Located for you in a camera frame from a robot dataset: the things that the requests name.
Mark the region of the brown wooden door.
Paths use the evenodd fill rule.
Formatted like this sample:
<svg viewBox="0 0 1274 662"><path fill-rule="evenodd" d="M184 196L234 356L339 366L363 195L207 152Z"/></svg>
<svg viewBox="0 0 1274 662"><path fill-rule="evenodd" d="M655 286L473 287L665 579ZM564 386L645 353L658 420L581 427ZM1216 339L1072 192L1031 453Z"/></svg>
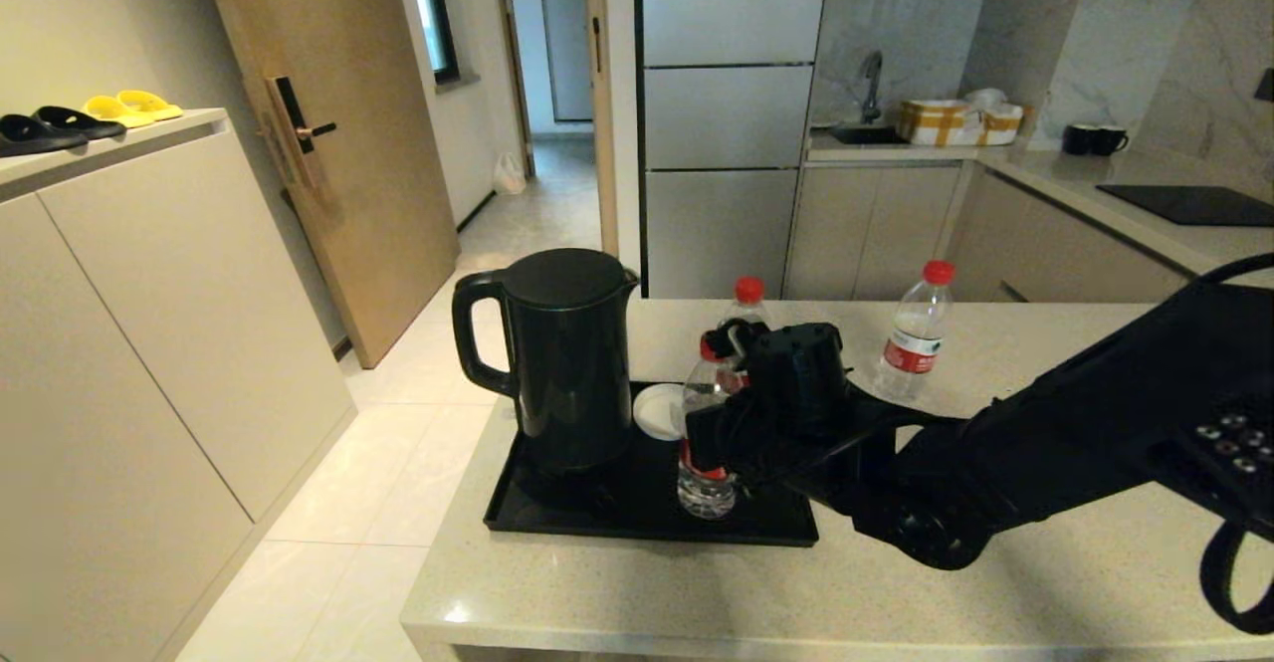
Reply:
<svg viewBox="0 0 1274 662"><path fill-rule="evenodd" d="M454 272L456 223L404 0L215 0L260 131L362 367ZM268 76L290 76L301 155Z"/></svg>

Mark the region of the dark framed window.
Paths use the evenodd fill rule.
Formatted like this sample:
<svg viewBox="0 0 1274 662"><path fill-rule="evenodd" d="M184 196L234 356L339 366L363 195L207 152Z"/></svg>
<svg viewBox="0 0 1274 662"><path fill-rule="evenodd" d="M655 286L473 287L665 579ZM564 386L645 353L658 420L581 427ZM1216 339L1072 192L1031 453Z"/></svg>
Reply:
<svg viewBox="0 0 1274 662"><path fill-rule="evenodd" d="M460 67L446 0L420 0L426 50L437 85L460 80Z"/></svg>

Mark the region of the beige shoe cabinet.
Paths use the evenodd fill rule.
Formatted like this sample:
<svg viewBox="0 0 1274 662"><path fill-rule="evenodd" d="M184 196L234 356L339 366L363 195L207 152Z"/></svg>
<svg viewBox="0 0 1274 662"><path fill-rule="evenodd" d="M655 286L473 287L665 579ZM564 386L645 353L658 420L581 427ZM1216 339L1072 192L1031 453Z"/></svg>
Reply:
<svg viewBox="0 0 1274 662"><path fill-rule="evenodd" d="M1 662L171 662L354 416L223 109L0 159Z"/></svg>

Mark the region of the dark kitchen sink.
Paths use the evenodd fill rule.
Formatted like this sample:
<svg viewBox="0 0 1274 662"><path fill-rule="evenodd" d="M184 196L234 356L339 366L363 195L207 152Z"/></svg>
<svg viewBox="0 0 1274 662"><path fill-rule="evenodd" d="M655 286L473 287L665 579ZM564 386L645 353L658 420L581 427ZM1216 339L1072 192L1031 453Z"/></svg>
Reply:
<svg viewBox="0 0 1274 662"><path fill-rule="evenodd" d="M894 127L887 125L865 123L838 123L828 129L831 136L838 143L857 146L874 145L906 145L910 144Z"/></svg>

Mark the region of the metal kitchen faucet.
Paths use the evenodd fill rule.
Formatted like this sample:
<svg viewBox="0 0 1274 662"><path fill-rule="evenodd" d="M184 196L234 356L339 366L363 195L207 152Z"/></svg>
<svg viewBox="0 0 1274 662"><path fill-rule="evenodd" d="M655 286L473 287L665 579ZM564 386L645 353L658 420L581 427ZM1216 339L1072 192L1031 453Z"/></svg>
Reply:
<svg viewBox="0 0 1274 662"><path fill-rule="evenodd" d="M882 117L879 106L880 73L883 69L883 51L874 50L865 56L861 64L862 80L866 81L866 95L861 101L860 117L864 125L873 125Z"/></svg>

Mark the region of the beige kitchen cabinet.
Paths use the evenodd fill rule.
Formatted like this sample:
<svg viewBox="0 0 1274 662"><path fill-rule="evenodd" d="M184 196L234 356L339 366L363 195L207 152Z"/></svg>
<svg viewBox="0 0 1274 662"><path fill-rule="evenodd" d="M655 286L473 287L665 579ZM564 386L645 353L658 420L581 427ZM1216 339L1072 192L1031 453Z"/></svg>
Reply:
<svg viewBox="0 0 1274 662"><path fill-rule="evenodd" d="M975 303L1156 303L1274 250L1274 228L1184 227L1112 186L1218 185L1138 153L817 159L803 169L781 286L789 300L897 300L924 264L956 264Z"/></svg>

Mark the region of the clear water bottle red cap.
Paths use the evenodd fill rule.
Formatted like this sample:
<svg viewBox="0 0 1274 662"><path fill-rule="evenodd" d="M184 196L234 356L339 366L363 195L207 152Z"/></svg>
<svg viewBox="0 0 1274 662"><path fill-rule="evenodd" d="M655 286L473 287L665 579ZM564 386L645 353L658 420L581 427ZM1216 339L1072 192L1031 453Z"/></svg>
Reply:
<svg viewBox="0 0 1274 662"><path fill-rule="evenodd" d="M736 485L724 466L719 443L725 404L745 386L736 358L713 350L699 337L699 362L683 386L683 440L676 491L682 509L699 519L724 519L736 505Z"/></svg>
<svg viewBox="0 0 1274 662"><path fill-rule="evenodd" d="M762 325L766 330L773 331L776 322L764 303L764 281L761 278L738 278L734 286L734 300L727 306L727 312L719 321L716 330L727 331L733 325Z"/></svg>
<svg viewBox="0 0 1274 662"><path fill-rule="evenodd" d="M929 260L919 283L905 292L875 370L878 397L913 398L927 381L950 327L954 279L956 264Z"/></svg>

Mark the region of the black rectangular tray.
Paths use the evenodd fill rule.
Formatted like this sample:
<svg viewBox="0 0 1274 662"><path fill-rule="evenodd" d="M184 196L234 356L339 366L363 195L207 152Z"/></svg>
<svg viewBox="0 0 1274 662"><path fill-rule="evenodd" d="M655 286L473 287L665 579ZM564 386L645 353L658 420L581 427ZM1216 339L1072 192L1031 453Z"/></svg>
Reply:
<svg viewBox="0 0 1274 662"><path fill-rule="evenodd" d="M819 532L810 503L769 486L736 494L724 519L701 519L676 496L679 446L636 429L626 453L573 476L533 466L529 439L516 432L483 522L493 532L538 533L664 544L812 547Z"/></svg>

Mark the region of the black electric kettle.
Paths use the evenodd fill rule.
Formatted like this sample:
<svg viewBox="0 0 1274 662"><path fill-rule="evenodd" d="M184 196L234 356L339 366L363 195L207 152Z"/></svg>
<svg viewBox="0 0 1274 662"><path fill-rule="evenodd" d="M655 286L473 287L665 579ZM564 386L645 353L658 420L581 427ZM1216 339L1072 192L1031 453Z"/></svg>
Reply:
<svg viewBox="0 0 1274 662"><path fill-rule="evenodd" d="M461 278L452 331L461 370L512 398L527 460L543 474L595 470L632 435L627 308L638 278L605 251L536 251L506 269ZM473 308L496 300L510 368L478 351Z"/></svg>

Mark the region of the silver refrigerator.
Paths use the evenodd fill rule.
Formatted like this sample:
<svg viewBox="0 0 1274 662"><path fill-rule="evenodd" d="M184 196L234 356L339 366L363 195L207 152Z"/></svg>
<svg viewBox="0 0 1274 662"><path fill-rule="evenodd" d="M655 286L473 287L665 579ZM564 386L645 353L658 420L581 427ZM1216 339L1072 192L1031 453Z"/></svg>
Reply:
<svg viewBox="0 0 1274 662"><path fill-rule="evenodd" d="M642 244L657 299L777 286L824 0L640 0Z"/></svg>

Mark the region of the black slipper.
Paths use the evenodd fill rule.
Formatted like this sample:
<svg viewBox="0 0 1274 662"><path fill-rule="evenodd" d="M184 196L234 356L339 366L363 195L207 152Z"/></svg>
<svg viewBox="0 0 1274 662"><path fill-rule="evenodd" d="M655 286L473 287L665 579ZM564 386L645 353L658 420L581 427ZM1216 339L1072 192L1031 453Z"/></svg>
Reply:
<svg viewBox="0 0 1274 662"><path fill-rule="evenodd" d="M64 151L88 141L76 131L54 129L27 115L0 115L0 158Z"/></svg>
<svg viewBox="0 0 1274 662"><path fill-rule="evenodd" d="M62 106L41 106L33 117L54 132L76 134L89 141L124 137L127 132L127 127L118 121L101 120L83 111L62 108Z"/></svg>

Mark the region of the black induction cooktop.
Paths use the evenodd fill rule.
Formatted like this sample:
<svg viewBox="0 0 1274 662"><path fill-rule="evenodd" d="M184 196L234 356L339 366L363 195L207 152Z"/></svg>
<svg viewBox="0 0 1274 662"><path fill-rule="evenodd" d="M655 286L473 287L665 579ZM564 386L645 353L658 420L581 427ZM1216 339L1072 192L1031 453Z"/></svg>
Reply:
<svg viewBox="0 0 1274 662"><path fill-rule="evenodd" d="M1274 228L1274 205L1228 187L1097 185L1096 188L1178 227Z"/></svg>

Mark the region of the grey hallway door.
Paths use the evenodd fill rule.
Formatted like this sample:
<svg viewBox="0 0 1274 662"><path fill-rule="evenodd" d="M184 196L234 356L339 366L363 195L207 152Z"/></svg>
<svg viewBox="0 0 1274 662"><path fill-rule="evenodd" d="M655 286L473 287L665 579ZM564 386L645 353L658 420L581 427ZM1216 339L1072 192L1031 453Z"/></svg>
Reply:
<svg viewBox="0 0 1274 662"><path fill-rule="evenodd" d="M587 0L541 0L547 76L558 123L592 121Z"/></svg>

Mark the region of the yellow white checked basket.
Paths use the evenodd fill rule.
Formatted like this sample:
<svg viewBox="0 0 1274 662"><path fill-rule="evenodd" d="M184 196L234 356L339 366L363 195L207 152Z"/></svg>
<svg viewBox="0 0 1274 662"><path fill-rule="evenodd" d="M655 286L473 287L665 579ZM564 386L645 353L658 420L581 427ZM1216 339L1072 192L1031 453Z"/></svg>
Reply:
<svg viewBox="0 0 1274 662"><path fill-rule="evenodd" d="M1008 103L902 101L896 129L917 146L1005 146L1015 141L1024 115L1024 108Z"/></svg>

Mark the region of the small white saucer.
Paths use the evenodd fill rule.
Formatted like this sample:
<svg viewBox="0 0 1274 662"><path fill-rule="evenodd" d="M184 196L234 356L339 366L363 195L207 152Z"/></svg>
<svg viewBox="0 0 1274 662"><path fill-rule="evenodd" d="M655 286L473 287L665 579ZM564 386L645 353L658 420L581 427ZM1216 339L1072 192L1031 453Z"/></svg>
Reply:
<svg viewBox="0 0 1274 662"><path fill-rule="evenodd" d="M641 432L656 440L685 438L684 390L673 382L657 382L638 391L632 404L632 418Z"/></svg>

